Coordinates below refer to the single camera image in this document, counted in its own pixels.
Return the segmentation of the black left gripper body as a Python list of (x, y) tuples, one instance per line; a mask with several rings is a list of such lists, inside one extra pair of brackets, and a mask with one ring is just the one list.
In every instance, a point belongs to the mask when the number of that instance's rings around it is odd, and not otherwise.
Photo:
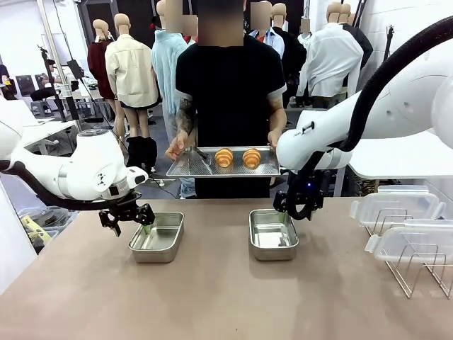
[(132, 191), (125, 197), (109, 201), (106, 210), (101, 211), (101, 220), (136, 220), (139, 214), (137, 201), (142, 197), (138, 191)]

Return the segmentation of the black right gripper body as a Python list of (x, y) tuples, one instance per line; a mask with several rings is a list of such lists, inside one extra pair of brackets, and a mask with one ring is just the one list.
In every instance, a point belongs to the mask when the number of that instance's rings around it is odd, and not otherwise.
[(331, 182), (329, 171), (315, 171), (302, 184), (299, 190), (299, 204), (309, 211), (323, 207), (323, 199)]

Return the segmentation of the person's right hand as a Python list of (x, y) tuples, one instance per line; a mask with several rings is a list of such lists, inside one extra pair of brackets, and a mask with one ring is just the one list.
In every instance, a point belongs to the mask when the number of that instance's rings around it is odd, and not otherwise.
[(166, 156), (172, 160), (177, 160), (179, 155), (185, 151), (188, 142), (188, 134), (186, 131), (181, 130), (177, 136), (170, 143), (166, 150)]

